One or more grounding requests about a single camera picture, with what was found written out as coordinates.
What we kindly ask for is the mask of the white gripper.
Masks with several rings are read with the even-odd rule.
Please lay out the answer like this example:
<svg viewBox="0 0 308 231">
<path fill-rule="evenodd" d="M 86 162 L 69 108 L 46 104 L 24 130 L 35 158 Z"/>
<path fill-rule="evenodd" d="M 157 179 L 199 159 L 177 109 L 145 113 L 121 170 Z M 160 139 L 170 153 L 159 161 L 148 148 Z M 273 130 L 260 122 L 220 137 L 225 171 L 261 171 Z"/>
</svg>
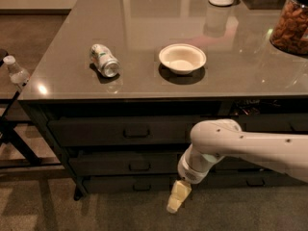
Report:
<svg viewBox="0 0 308 231">
<path fill-rule="evenodd" d="M 223 159 L 223 156 L 201 153 L 191 144 L 178 162 L 178 174 L 182 180 L 176 180 L 173 184 L 167 211 L 175 214 L 191 193 L 191 184 L 199 184 L 210 169 Z"/>
</svg>

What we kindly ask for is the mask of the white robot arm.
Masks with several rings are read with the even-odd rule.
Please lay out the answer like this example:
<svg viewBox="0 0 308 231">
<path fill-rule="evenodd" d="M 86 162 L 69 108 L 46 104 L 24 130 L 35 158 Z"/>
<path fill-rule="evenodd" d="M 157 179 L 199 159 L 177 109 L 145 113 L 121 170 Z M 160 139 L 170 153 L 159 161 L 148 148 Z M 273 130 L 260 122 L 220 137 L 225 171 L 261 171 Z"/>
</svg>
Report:
<svg viewBox="0 0 308 231">
<path fill-rule="evenodd" d="M 233 119 L 205 120 L 194 125 L 191 144 L 181 156 L 167 211 L 175 214 L 210 169 L 226 157 L 308 182 L 308 136 L 245 132 Z"/>
</svg>

